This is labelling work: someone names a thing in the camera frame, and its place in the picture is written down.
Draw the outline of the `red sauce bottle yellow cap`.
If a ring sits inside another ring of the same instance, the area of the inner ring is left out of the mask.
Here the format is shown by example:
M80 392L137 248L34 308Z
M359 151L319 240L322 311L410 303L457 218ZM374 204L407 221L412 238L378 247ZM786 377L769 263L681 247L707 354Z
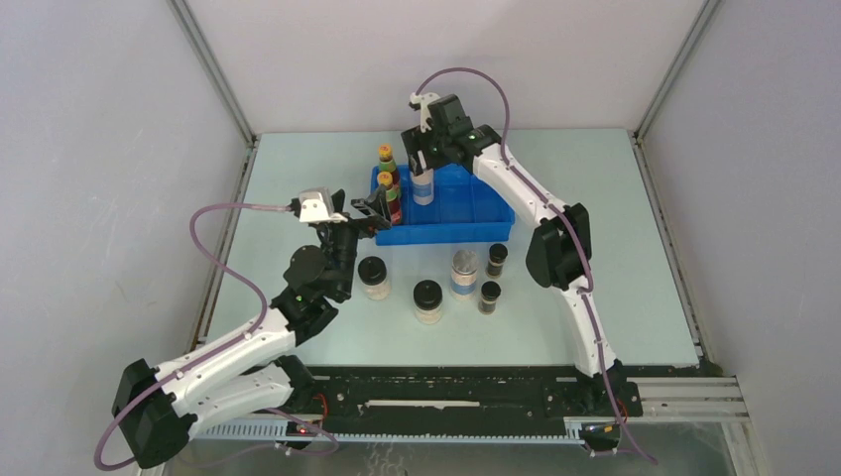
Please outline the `red sauce bottle yellow cap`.
M394 176L390 172L378 173L377 183L385 188L391 223L393 225L400 225L403 221L403 213L401 209L399 184L395 182Z

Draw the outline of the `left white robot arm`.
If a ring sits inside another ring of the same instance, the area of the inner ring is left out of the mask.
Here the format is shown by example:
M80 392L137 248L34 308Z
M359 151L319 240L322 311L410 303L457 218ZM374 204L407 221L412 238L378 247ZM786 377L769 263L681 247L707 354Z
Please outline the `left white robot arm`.
M315 230L316 245L298 248L283 274L287 285L273 299L230 268L258 297L257 316L222 337L176 359L152 366L140 359L121 376L113 421L94 450L102 471L105 443L121 431L132 455L128 464L149 469L177 456L202 430L254 411L284 407L301 413L313 400L313 386L292 352L336 317L337 305L352 296L358 242L392 226L383 186L354 199L357 218L344 211L343 190L304 190L287 205L248 204L248 209L292 214Z

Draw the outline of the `red sauce bottle green label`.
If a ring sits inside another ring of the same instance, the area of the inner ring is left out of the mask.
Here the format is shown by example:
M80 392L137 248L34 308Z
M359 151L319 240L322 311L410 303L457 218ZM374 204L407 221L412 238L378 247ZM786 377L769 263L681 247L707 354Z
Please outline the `red sauce bottle green label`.
M397 182L399 180L399 170L397 163L394 159L393 148L389 144L382 144L378 148L379 154L379 172L380 173L389 173L393 176L393 181Z

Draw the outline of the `silver lid jar front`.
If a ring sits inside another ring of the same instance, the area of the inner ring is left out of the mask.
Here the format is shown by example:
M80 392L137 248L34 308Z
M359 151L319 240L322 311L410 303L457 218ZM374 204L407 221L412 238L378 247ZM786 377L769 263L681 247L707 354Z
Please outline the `silver lid jar front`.
M470 299L477 282L479 257L472 250L458 250L452 257L449 288L455 298Z

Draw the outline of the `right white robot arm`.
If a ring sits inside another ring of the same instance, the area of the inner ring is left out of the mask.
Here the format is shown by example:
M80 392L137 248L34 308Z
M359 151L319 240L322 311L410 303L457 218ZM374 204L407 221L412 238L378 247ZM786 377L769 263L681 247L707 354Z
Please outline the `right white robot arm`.
M474 125L456 95L413 93L409 105L420 115L419 124L402 134L414 176L460 166L489 185L531 226L527 270L540 287L565 300L576 348L574 365L590 378L578 385L577 402L589 414L605 413L615 404L617 392L597 375L607 373L616 355L593 301L588 210L580 203L566 204L540 185L511 153L507 134Z

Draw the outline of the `silver lid jar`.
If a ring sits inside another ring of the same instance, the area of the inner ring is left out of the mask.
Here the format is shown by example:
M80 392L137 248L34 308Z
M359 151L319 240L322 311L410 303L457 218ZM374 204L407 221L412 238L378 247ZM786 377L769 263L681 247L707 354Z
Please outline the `silver lid jar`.
M479 257L472 250L458 250L452 257L449 288L455 298L470 299L477 282Z
M434 201L434 170L427 170L411 176L412 197L418 206L427 206Z

